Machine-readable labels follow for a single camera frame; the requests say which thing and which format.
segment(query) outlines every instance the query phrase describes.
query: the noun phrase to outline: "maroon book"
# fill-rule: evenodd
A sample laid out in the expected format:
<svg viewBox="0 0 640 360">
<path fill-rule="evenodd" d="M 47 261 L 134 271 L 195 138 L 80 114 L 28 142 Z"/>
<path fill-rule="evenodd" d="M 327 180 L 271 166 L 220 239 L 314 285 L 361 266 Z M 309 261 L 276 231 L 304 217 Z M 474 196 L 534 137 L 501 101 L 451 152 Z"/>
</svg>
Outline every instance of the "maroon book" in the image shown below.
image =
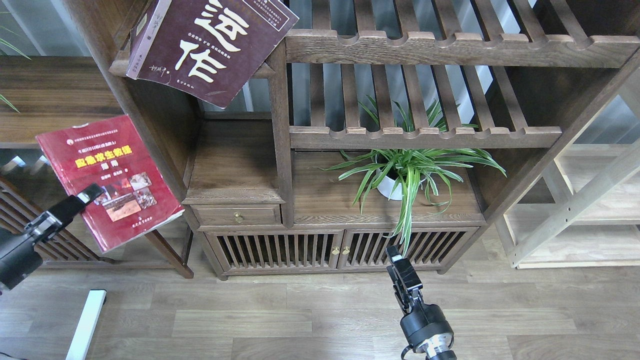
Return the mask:
<svg viewBox="0 0 640 360">
<path fill-rule="evenodd" d="M 155 0 L 131 31 L 127 76 L 226 108 L 297 21 L 279 0 Z"/>
<path fill-rule="evenodd" d="M 68 195 L 104 190 L 82 217 L 107 252 L 184 211 L 128 115 L 36 136 Z"/>
</svg>

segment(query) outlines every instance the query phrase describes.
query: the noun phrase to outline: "white calligraphy characters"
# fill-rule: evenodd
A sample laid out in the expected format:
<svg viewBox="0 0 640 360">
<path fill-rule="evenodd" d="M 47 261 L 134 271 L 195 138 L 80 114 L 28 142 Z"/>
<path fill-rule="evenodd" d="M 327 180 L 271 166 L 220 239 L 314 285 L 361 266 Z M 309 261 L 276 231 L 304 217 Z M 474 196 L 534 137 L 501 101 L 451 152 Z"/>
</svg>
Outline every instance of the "white calligraphy characters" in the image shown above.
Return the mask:
<svg viewBox="0 0 640 360">
<path fill-rule="evenodd" d="M 203 27 L 211 35 L 216 37 L 220 45 L 222 45 L 225 50 L 232 53 L 238 52 L 240 51 L 240 49 L 231 44 L 225 38 L 225 35 L 229 40 L 234 41 L 237 38 L 238 34 L 247 34 L 245 29 L 249 28 L 249 24 L 247 24 L 243 18 L 238 16 L 238 14 L 229 10 L 228 8 L 224 8 L 222 10 L 222 13 L 220 13 L 218 9 L 222 8 L 223 6 L 222 4 L 220 4 L 220 0 L 209 0 L 209 4 L 205 5 L 205 11 L 201 13 L 201 16 L 204 19 L 196 18 L 194 23 Z M 211 26 L 211 18 L 215 17 L 213 13 L 219 13 L 218 20 L 220 21 L 220 23 L 215 26 Z M 196 61 L 195 65 L 193 65 L 193 67 L 191 68 L 191 71 L 189 71 L 189 77 L 198 76 L 204 81 L 212 83 L 213 79 L 200 70 L 206 71 L 210 74 L 217 74 L 218 70 L 225 69 L 227 67 L 220 63 L 218 60 L 215 60 L 214 58 L 209 56 L 209 54 L 211 53 L 211 49 L 206 49 L 205 51 L 197 54 L 191 53 L 192 51 L 197 49 L 198 46 L 198 44 L 180 40 L 180 48 L 182 49 L 183 54 L 175 64 L 175 70 L 180 69 L 182 63 L 184 62 L 184 60 L 186 60 L 187 55 L 189 55 L 191 59 L 194 59 Z"/>
</svg>

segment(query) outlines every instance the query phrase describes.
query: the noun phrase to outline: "white stand leg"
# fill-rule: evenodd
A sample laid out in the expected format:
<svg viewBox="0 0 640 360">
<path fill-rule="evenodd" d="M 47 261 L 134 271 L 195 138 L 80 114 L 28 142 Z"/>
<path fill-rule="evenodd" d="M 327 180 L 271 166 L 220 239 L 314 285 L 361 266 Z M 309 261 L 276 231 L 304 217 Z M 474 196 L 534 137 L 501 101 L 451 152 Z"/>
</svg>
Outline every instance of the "white stand leg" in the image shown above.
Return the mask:
<svg viewBox="0 0 640 360">
<path fill-rule="evenodd" d="M 89 291 L 89 295 L 86 297 L 86 302 L 84 303 L 82 315 L 80 316 L 80 321 L 78 321 L 78 326 L 76 327 L 74 339 L 71 341 L 71 346 L 69 346 L 67 360 L 85 359 L 106 295 L 106 290 Z"/>
</svg>

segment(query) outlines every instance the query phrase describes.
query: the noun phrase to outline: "brass knob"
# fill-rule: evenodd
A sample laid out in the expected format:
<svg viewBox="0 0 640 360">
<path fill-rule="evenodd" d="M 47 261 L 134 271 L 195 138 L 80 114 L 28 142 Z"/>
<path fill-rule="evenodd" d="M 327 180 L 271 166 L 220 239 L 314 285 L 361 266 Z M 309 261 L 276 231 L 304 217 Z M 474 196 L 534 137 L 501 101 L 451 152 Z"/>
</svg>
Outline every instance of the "brass knob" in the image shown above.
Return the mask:
<svg viewBox="0 0 640 360">
<path fill-rule="evenodd" d="M 240 213 L 234 213 L 234 218 L 238 224 L 244 221 L 244 216 Z"/>
</svg>

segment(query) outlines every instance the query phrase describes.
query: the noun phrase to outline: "potted plant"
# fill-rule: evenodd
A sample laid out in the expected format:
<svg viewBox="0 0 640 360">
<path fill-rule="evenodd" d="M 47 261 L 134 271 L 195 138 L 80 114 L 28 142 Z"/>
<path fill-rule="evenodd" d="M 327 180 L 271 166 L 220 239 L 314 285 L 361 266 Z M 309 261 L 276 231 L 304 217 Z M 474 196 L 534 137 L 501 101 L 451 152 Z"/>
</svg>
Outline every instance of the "potted plant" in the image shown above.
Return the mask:
<svg viewBox="0 0 640 360">
<path fill-rule="evenodd" d="M 367 96 L 371 104 L 376 109 L 373 112 L 360 102 L 360 105 L 371 116 L 373 121 L 380 124 L 377 116 L 377 104 L 371 97 Z M 402 115 L 400 126 L 407 132 L 414 131 L 413 119 L 407 111 L 402 109 L 398 102 L 395 102 Z M 442 108 L 437 100 L 431 103 L 427 109 L 429 125 L 437 127 L 441 131 L 446 131 L 446 122 L 442 116 Z M 360 187 L 356 192 L 352 205 L 361 199 L 360 212 L 364 208 L 364 204 L 369 192 L 372 189 L 381 190 L 381 184 L 384 182 L 392 183 L 391 192 L 384 193 L 390 199 L 396 191 L 401 192 L 401 206 L 398 222 L 390 236 L 399 235 L 400 244 L 403 245 L 403 256 L 406 256 L 408 250 L 411 229 L 412 229 L 412 206 L 418 195 L 420 188 L 424 189 L 424 196 L 433 206 L 447 205 L 435 215 L 443 213 L 451 205 L 451 180 L 463 182 L 463 178 L 455 172 L 448 170 L 451 167 L 471 168 L 472 164 L 487 165 L 498 169 L 506 176 L 505 170 L 491 157 L 491 154 L 482 149 L 371 149 L 368 153 L 350 157 L 344 151 L 340 151 L 346 161 L 333 167 L 323 170 L 337 170 L 350 167 L 362 161 L 368 161 L 365 165 L 360 165 L 342 173 L 338 180 L 343 180 L 353 174 L 364 172 L 364 177 L 360 183 Z M 431 194 L 440 195 L 440 189 L 436 183 L 436 179 L 441 179 L 446 185 L 449 192 L 449 201 L 433 202 Z"/>
</svg>

